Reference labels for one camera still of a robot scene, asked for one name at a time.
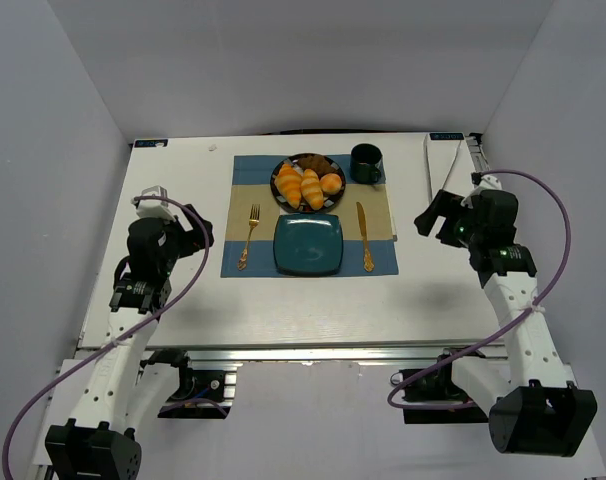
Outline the striped orange bread roll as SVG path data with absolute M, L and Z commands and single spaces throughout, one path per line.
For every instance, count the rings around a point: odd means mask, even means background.
M 290 207 L 298 209 L 301 203 L 302 176 L 289 164 L 283 164 L 274 184 Z

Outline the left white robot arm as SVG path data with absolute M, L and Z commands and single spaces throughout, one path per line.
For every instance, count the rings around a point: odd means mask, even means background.
M 180 207 L 191 226 L 185 229 L 172 204 L 151 195 L 134 200 L 138 218 L 114 272 L 105 342 L 86 360 L 92 373 L 68 420 L 50 426 L 45 437 L 60 479 L 136 478 L 143 426 L 180 386 L 176 367 L 148 364 L 143 355 L 161 316 L 181 298 L 171 293 L 177 261 L 207 253 L 214 238 L 211 223 L 192 205 Z

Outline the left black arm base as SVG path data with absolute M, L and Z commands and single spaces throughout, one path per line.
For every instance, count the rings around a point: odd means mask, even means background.
M 225 419 L 235 395 L 236 370 L 204 366 L 188 352 L 165 349 L 140 361 L 140 373 L 149 365 L 167 364 L 178 379 L 177 390 L 159 411 L 163 419 Z

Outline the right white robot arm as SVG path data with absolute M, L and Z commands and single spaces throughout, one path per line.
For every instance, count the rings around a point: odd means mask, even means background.
M 568 379 L 543 311 L 536 305 L 537 270 L 530 251 L 516 243 L 518 200 L 495 189 L 468 197 L 439 191 L 415 220 L 427 236 L 438 218 L 437 239 L 465 248 L 497 316 L 510 367 L 504 379 L 473 354 L 452 363 L 451 381 L 484 412 L 501 453 L 572 457 L 597 412 L 592 391 Z

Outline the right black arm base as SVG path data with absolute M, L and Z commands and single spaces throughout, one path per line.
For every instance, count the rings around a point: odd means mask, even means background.
M 472 399 L 451 380 L 452 364 L 413 382 L 402 390 L 402 400 L 408 404 L 464 404 Z M 448 410 L 404 410 L 403 419 L 409 424 L 486 424 L 487 415 L 477 406 Z

